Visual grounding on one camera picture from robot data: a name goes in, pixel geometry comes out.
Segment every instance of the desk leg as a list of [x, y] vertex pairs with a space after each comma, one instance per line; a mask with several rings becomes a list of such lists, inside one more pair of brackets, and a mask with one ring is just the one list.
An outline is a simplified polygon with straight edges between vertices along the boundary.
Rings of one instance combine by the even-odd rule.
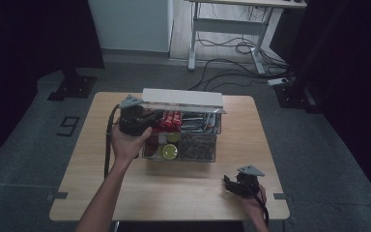
[[261, 58], [259, 57], [259, 51], [261, 49], [262, 42], [264, 41], [265, 38], [265, 33], [267, 32], [268, 25], [270, 24], [270, 18], [272, 15], [273, 8], [269, 7], [268, 12], [263, 24], [263, 27], [261, 28], [261, 32], [257, 41], [257, 44], [255, 47], [251, 48], [251, 54], [252, 58], [254, 59], [255, 66], [257, 67], [257, 71], [259, 74], [265, 74], [263, 64], [261, 62]]
[[195, 9], [194, 9], [194, 18], [192, 20], [192, 37], [191, 37], [191, 44], [189, 45], [189, 52], [188, 52], [188, 70], [194, 71], [195, 70], [195, 34], [196, 28], [195, 28], [195, 21], [198, 20], [198, 3], [195, 3]]
[[114, 222], [114, 228], [113, 228], [113, 232], [117, 232], [118, 231], [118, 229], [119, 229], [119, 224], [120, 224], [120, 221], [116, 221], [116, 222]]

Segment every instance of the wooden table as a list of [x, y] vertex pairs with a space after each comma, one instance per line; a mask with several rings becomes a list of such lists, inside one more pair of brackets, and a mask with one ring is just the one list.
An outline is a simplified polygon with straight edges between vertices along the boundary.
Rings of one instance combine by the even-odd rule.
[[[77, 140], [59, 192], [52, 220], [80, 220], [103, 181], [105, 130], [108, 116], [128, 93], [97, 93]], [[215, 162], [135, 159], [123, 182], [114, 220], [244, 220], [241, 203], [226, 191], [223, 175], [235, 180], [237, 168], [248, 164], [265, 173], [259, 182], [267, 190], [271, 219], [289, 216], [285, 200], [275, 200], [282, 187], [267, 138], [248, 96], [223, 96]]]
[[[258, 41], [255, 47], [251, 48], [252, 58], [259, 74], [265, 74], [264, 67], [258, 57], [262, 42], [267, 32], [270, 18], [274, 8], [306, 8], [306, 3], [302, 0], [300, 3], [284, 0], [186, 0], [195, 3], [194, 16], [192, 20], [192, 37], [188, 53], [188, 69], [195, 70], [195, 35], [197, 31], [203, 32], [217, 32], [230, 33], [240, 35], [258, 36]], [[201, 18], [199, 17], [198, 5], [201, 3], [215, 3], [227, 5], [244, 5], [267, 8], [267, 14], [262, 22], [238, 21], [238, 20], [224, 20], [217, 18]]]

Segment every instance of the gray floor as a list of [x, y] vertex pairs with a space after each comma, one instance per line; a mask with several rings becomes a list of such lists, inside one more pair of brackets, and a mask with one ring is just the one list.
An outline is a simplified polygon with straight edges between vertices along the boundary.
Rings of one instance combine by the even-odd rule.
[[[187, 89], [202, 75], [201, 67], [188, 72], [184, 63], [161, 57], [109, 55], [105, 61], [105, 71], [79, 70], [98, 77], [88, 100], [47, 101], [62, 80], [60, 72], [39, 81], [34, 102], [0, 149], [0, 231], [73, 231], [74, 222], [49, 219], [51, 196], [96, 92]], [[219, 71], [210, 69], [207, 75]], [[271, 231], [371, 231], [371, 185], [323, 115], [280, 108], [266, 84], [225, 85], [217, 91], [256, 101], [291, 212], [285, 221], [272, 221]], [[56, 135], [65, 132], [60, 125], [66, 116], [80, 117], [71, 137]], [[247, 222], [245, 231], [251, 226]]]

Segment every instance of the black cable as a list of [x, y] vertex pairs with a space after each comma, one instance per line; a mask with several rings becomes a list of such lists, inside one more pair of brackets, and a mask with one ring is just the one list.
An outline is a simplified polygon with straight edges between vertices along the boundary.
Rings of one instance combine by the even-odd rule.
[[106, 129], [106, 151], [105, 151], [105, 159], [104, 159], [104, 179], [106, 178], [108, 171], [109, 171], [109, 164], [110, 164], [110, 144], [111, 144], [111, 131], [113, 129], [113, 121], [114, 121], [114, 114], [116, 110], [119, 108], [119, 104], [114, 106], [111, 114], [109, 116], [109, 120], [107, 123]]
[[[220, 74], [220, 75], [216, 75], [216, 76], [214, 76], [213, 78], [211, 78], [210, 80], [207, 81], [206, 85], [204, 86], [204, 91], [207, 91], [207, 87], [208, 87], [208, 85], [210, 84], [210, 82], [212, 82], [213, 80], [215, 80], [215, 79], [217, 79], [217, 78], [220, 78], [220, 77], [223, 77], [223, 76], [228, 76], [228, 75], [236, 75], [236, 76], [245, 76], [245, 77], [251, 77], [251, 78], [259, 78], [259, 77], [252, 76], [252, 75], [250, 75], [250, 74], [242, 74], [242, 73]], [[240, 84], [238, 84], [238, 83], [232, 83], [232, 82], [228, 82], [228, 84], [240, 85]]]

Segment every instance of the black tape mark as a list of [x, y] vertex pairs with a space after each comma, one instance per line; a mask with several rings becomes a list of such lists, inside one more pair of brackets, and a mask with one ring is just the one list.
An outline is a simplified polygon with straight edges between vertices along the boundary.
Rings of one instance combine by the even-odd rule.
[[62, 124], [60, 125], [60, 127], [62, 128], [71, 128], [71, 132], [70, 133], [61, 133], [61, 132], [58, 132], [56, 135], [58, 136], [65, 136], [65, 137], [71, 137], [74, 133], [74, 130], [76, 130], [76, 127], [77, 127], [77, 123], [79, 122], [79, 119], [80, 117], [65, 117], [63, 119], [63, 122]]

